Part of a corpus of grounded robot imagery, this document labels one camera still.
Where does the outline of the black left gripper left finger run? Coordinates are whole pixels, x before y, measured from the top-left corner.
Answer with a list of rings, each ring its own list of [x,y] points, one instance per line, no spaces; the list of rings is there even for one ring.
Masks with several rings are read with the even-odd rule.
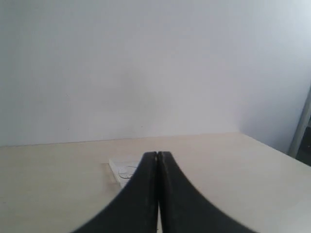
[[[157,153],[145,153],[117,196],[76,233],[156,233]]]

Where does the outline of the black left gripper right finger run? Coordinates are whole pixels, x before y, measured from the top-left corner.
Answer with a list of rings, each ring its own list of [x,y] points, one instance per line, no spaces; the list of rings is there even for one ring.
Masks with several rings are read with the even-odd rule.
[[[158,203],[164,233],[252,233],[207,200],[187,179],[173,155],[157,155]]]

